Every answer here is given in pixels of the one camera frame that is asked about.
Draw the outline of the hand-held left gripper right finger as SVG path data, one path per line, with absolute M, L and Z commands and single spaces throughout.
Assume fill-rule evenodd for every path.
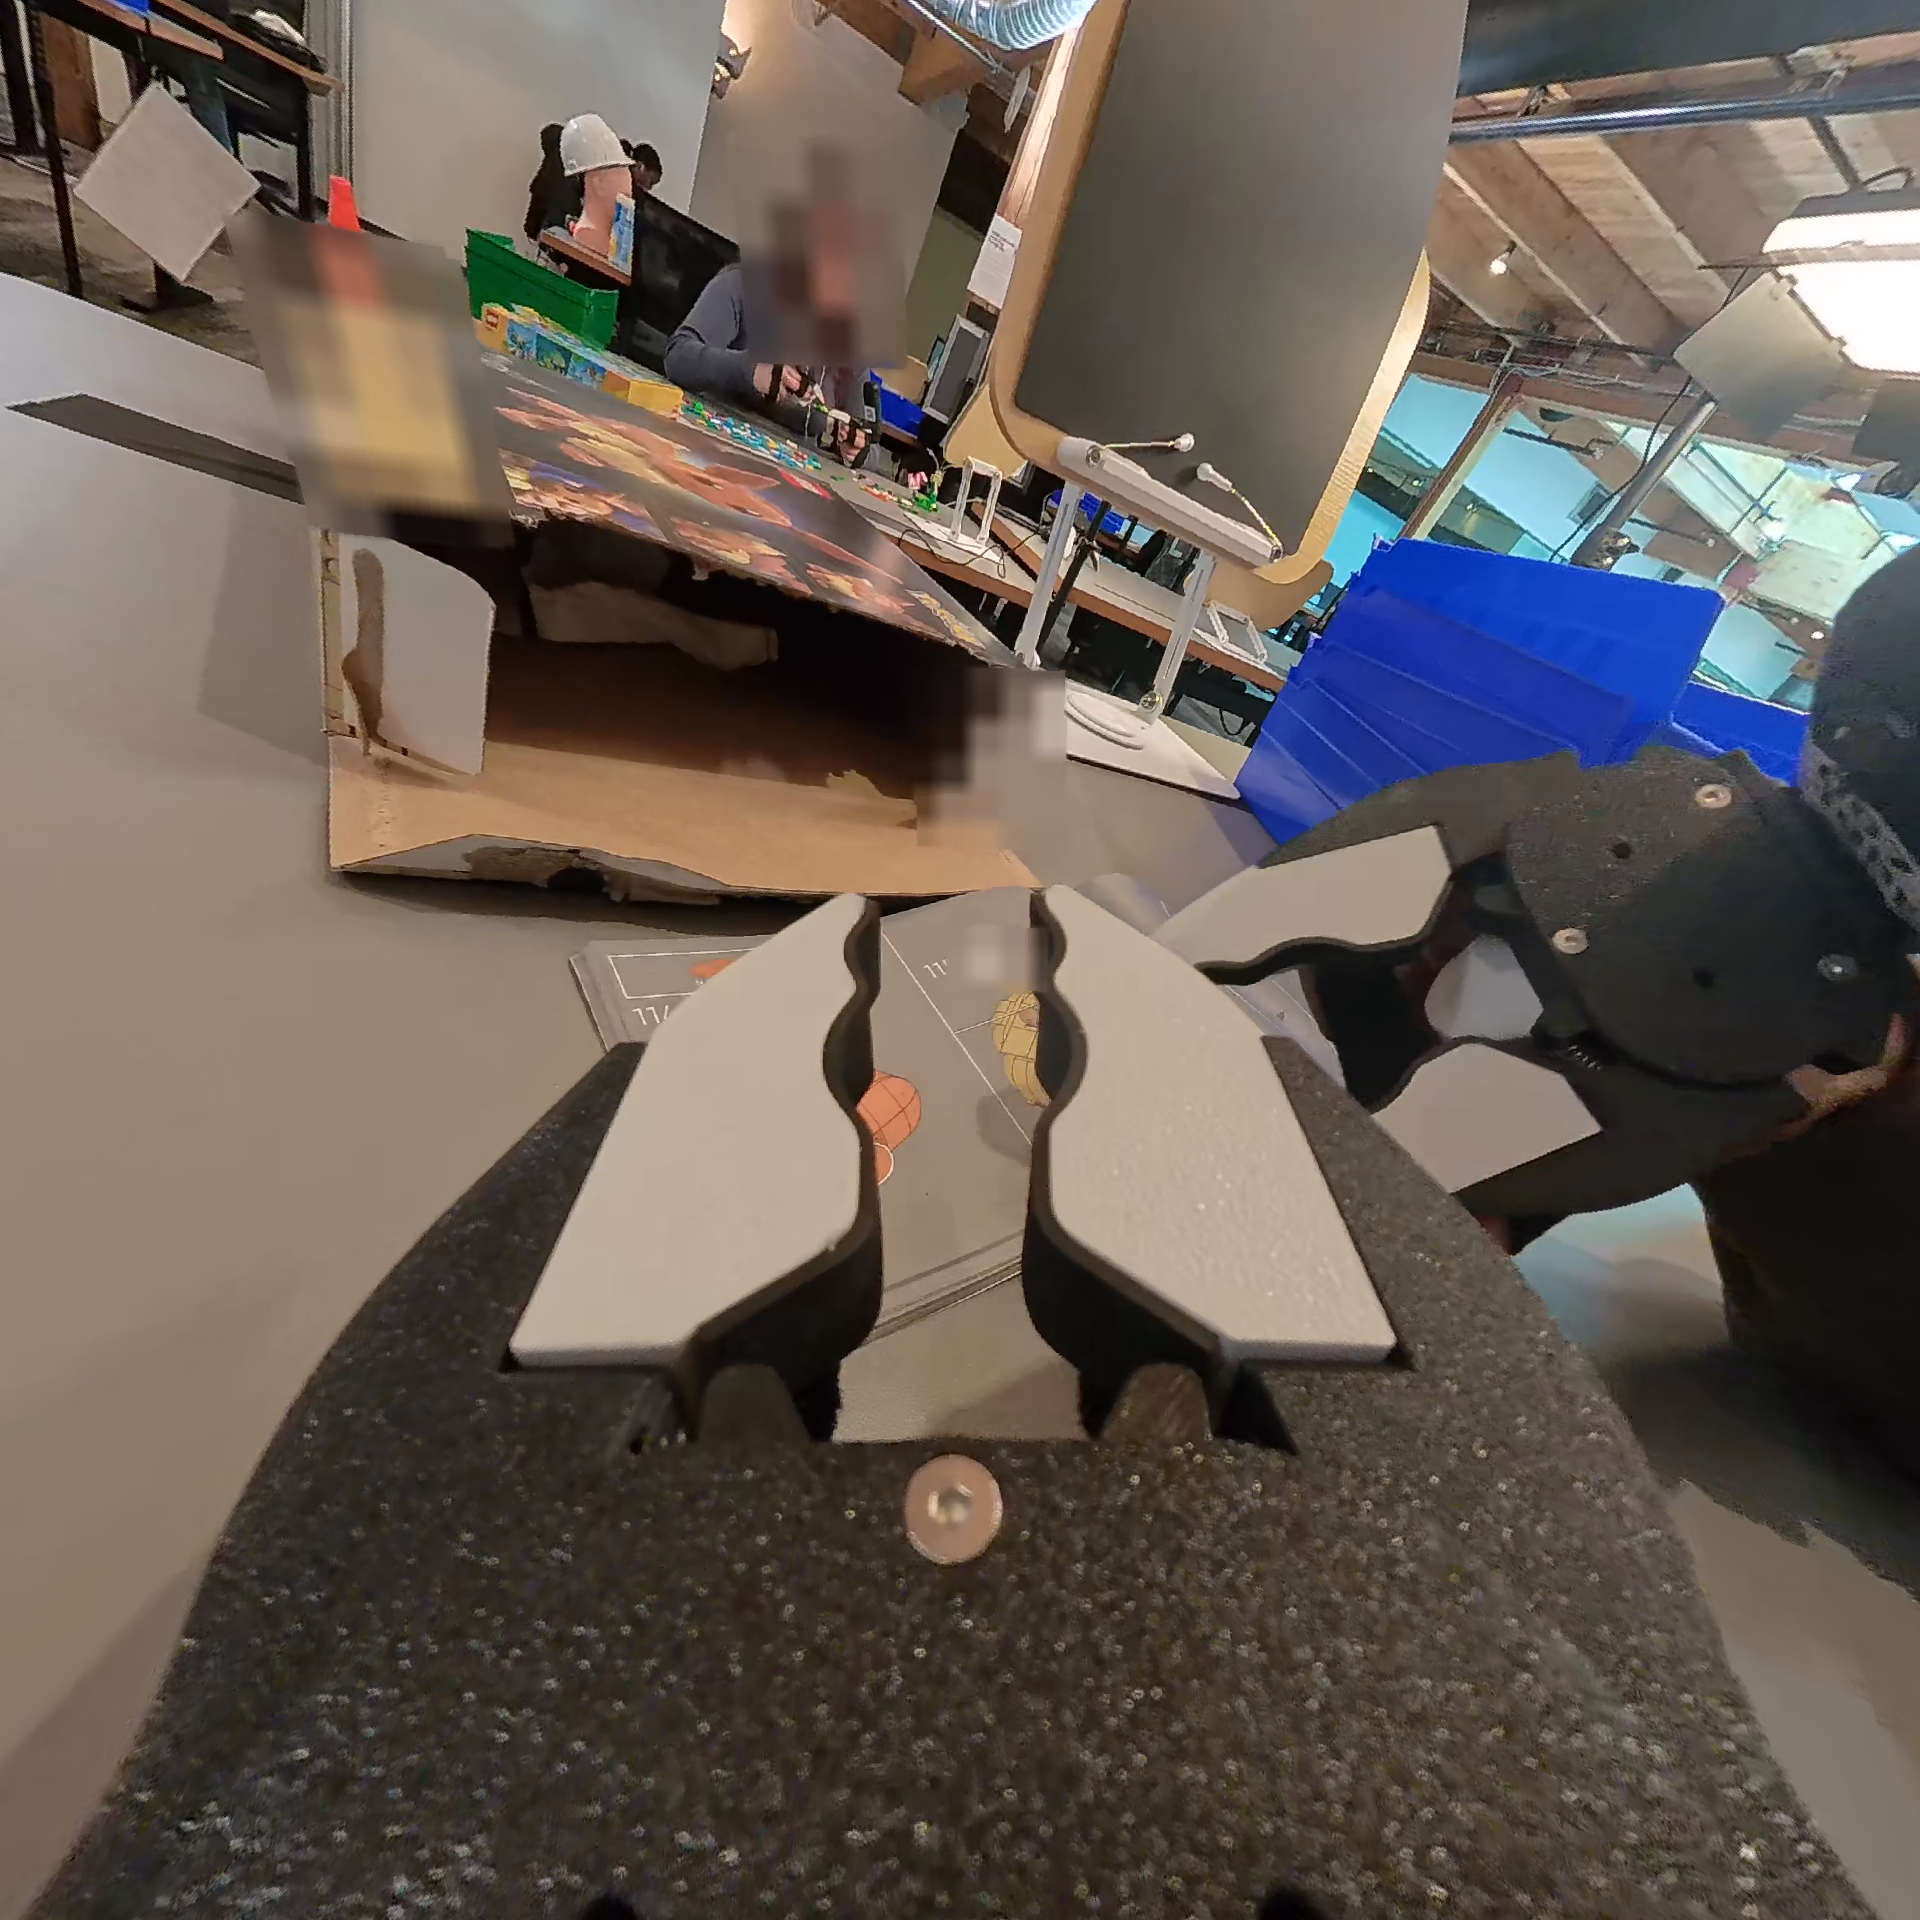
M 1077 1372 L 1375 1369 L 1396 1348 L 1233 999 L 1069 887 L 1031 898 L 1045 1110 L 1020 1294 Z

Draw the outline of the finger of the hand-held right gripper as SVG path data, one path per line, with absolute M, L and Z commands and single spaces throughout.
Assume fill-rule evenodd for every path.
M 1267 977 L 1333 953 L 1415 949 L 1452 892 L 1452 856 L 1421 824 L 1270 870 L 1243 870 L 1174 914 L 1157 945 L 1208 977 Z
M 1591 1103 L 1560 1072 L 1488 1040 L 1422 1053 L 1368 1113 L 1452 1194 L 1599 1134 Z

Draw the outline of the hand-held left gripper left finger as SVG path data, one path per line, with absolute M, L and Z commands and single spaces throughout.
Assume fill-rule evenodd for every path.
M 834 1376 L 879 1307 L 878 903 L 840 896 L 653 1028 L 509 1336 L 514 1364 Z

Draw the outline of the grey instruction booklet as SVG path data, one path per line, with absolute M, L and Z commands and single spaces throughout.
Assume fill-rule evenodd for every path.
M 882 1226 L 875 1338 L 1017 1276 L 1031 1138 L 1045 1106 L 1031 903 L 998 887 L 887 914 L 871 1003 L 875 1083 L 860 1100 Z M 665 1015 L 768 934 L 590 943 L 571 974 L 605 1047 Z M 1336 1047 L 1298 972 L 1227 987 L 1264 1037 L 1336 1083 Z

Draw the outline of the person's right forearm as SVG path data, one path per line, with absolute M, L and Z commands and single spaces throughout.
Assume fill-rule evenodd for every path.
M 1916 553 L 1851 591 L 1811 696 L 1797 792 L 1916 967 Z M 1872 1069 L 1804 1069 L 1808 1115 L 1697 1184 L 1729 1329 L 1916 1474 L 1916 1015 Z

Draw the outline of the grey desk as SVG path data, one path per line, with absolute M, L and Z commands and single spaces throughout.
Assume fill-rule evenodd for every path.
M 502 1364 L 627 1075 L 577 898 L 336 884 L 264 381 L 3 278 L 6 1918 L 1914 1918 L 1916 1488 L 1687 1203 L 1292 1447 L 1069 1427 L 984 1298 L 847 1442 Z

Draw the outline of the white metal stand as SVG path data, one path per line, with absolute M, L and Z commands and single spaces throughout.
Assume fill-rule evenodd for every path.
M 1079 497 L 1092 487 L 1094 501 L 1126 509 L 1151 529 L 1185 541 L 1198 548 L 1198 564 L 1180 598 L 1180 613 L 1161 647 L 1161 663 L 1151 691 L 1130 708 L 1102 704 L 1085 688 L 1069 685 L 1061 704 L 1075 724 L 1092 732 L 1102 742 L 1123 752 L 1144 752 L 1144 742 L 1161 721 L 1161 710 L 1174 694 L 1174 682 L 1185 663 L 1195 633 L 1207 626 L 1207 591 L 1211 583 L 1214 560 L 1229 557 L 1243 567 L 1264 567 L 1282 554 L 1282 542 L 1270 522 L 1258 516 L 1251 500 L 1208 462 L 1195 466 L 1195 482 L 1207 491 L 1227 494 L 1235 516 L 1198 501 L 1188 494 L 1152 479 L 1132 453 L 1191 453 L 1195 438 L 1180 435 L 1160 444 L 1094 444 L 1085 438 L 1061 438 L 1055 447 L 1055 469 L 1061 473 L 1061 501 L 1054 516 L 1042 553 L 1031 605 L 1020 616 L 1016 661 L 1036 669 L 1042 663 L 1042 639 L 1054 620 L 1054 603 L 1061 598 L 1061 567 L 1072 547 L 1075 516 Z

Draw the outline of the studio light panel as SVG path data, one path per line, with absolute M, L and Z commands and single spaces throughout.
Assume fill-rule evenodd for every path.
M 1747 281 L 1675 350 L 1723 413 L 1763 435 L 1857 375 L 1916 375 L 1916 180 L 1794 206 Z

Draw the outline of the black board with wooden edge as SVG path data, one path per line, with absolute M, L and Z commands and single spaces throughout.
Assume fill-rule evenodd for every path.
M 1072 45 L 985 393 L 1054 475 L 1061 438 L 1208 462 L 1305 553 L 1421 271 L 1465 4 L 1098 4 Z

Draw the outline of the colourful printed toy box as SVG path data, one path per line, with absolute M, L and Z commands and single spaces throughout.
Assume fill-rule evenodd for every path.
M 611 898 L 920 902 L 1036 884 L 1036 685 L 826 484 L 646 403 L 415 328 L 370 426 L 420 491 L 310 504 L 336 878 Z

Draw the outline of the green plastic crate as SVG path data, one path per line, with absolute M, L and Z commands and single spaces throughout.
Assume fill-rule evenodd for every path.
M 618 297 L 606 285 L 587 285 L 558 274 L 540 258 L 515 252 L 509 238 L 467 228 L 462 238 L 467 305 L 477 319 L 490 305 L 524 307 L 552 319 L 592 350 L 611 350 L 618 322 Z

